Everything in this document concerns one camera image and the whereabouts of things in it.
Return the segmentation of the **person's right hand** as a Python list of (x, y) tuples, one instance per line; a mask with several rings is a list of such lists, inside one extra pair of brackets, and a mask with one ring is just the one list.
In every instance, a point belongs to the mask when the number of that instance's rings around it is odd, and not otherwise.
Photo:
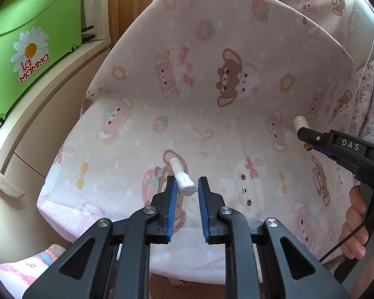
[[(366, 212), (367, 205), (360, 193), (359, 186), (354, 186), (349, 191), (351, 206), (348, 208), (341, 229), (342, 238), (346, 238), (355, 228), (363, 222), (363, 215)], [(366, 253), (365, 244), (368, 241), (369, 233), (365, 227), (362, 227), (355, 235), (347, 240), (342, 246), (343, 254), (349, 259), (364, 258)]]

